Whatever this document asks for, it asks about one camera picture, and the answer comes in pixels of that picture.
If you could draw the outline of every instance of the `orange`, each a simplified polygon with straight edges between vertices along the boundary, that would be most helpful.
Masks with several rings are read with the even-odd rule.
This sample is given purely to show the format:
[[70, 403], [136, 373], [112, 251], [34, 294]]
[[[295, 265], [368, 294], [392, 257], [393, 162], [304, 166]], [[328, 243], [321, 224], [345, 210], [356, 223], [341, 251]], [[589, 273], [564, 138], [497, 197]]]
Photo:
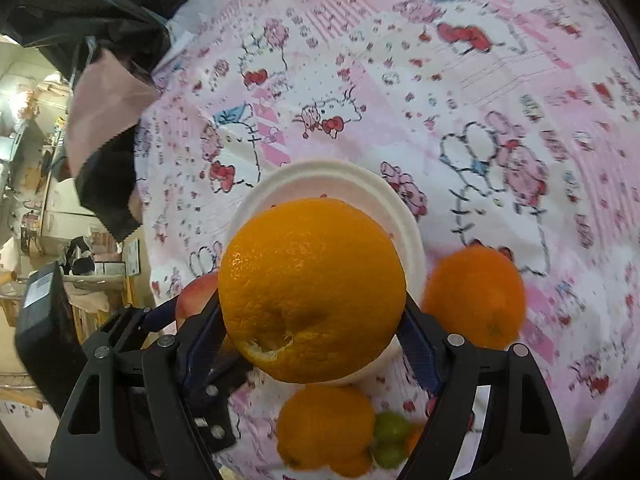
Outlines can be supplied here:
[[369, 450], [364, 450], [346, 462], [331, 462], [329, 467], [331, 471], [338, 473], [340, 476], [357, 478], [366, 474], [372, 465], [371, 453], [369, 453]]
[[354, 386], [310, 384], [280, 410], [278, 453], [293, 468], [342, 464], [356, 469], [351, 461], [371, 443], [375, 418], [369, 399]]
[[219, 292], [238, 351], [289, 383], [338, 379], [373, 361], [406, 297], [384, 229], [333, 198], [285, 202], [250, 219], [226, 248]]
[[411, 453], [414, 452], [423, 431], [424, 426], [415, 426], [412, 432], [409, 433], [409, 436], [404, 440], [404, 450], [407, 456], [411, 456]]
[[518, 269], [498, 251], [473, 245], [441, 259], [427, 282], [422, 310], [474, 345], [503, 350], [525, 319]]

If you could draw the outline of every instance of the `white bowl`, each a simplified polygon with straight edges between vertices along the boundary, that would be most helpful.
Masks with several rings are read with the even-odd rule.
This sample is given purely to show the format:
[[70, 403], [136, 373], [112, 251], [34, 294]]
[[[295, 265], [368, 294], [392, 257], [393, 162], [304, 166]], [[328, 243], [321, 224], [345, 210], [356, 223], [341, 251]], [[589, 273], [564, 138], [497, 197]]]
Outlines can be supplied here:
[[[406, 288], [420, 303], [426, 278], [426, 258], [414, 216], [381, 177], [349, 162], [310, 160], [286, 164], [267, 174], [236, 210], [226, 232], [226, 243], [250, 218], [273, 205], [299, 198], [327, 195], [357, 207], [391, 235], [400, 257]], [[323, 384], [350, 384], [379, 371], [400, 352], [394, 336], [385, 350], [364, 368]]]

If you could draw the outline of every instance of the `wire rack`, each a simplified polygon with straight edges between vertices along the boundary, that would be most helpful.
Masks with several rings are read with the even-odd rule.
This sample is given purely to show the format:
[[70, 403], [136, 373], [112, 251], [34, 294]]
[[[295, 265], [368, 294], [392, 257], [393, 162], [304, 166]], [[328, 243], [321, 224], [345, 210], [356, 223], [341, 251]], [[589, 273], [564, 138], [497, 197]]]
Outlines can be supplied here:
[[26, 372], [0, 372], [0, 400], [20, 402], [38, 410], [46, 404], [40, 390]]
[[27, 372], [0, 372], [0, 390], [40, 393]]

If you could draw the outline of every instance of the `pink cloth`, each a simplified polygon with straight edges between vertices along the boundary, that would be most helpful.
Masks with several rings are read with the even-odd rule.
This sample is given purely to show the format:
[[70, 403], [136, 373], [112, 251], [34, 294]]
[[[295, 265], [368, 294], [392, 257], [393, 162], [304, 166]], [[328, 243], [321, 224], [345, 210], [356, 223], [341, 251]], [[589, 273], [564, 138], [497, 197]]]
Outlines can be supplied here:
[[[182, 18], [189, 9], [198, 30], [156, 73], [163, 94], [136, 147], [157, 300], [219, 266], [264, 173], [350, 160], [402, 197], [430, 267], [474, 243], [513, 259], [527, 287], [520, 339], [580, 470], [640, 376], [640, 73], [597, 1], [194, 0]], [[360, 387], [377, 411], [426, 420], [402, 356]], [[256, 371], [232, 397], [239, 442], [220, 461], [247, 479], [336, 478], [281, 464], [274, 421], [295, 389]], [[457, 474], [481, 399], [475, 410]]]
[[66, 152], [73, 176], [108, 140], [134, 126], [159, 93], [104, 49], [74, 89], [66, 126]]

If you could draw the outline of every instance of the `apple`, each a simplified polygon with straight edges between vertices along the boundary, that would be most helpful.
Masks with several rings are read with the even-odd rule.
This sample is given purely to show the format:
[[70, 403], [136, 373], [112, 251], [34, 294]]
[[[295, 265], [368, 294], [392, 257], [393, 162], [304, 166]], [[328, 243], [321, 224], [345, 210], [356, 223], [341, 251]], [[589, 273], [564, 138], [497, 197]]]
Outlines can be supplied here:
[[203, 274], [187, 285], [175, 305], [175, 323], [180, 329], [184, 320], [202, 312], [207, 301], [218, 288], [218, 273]]

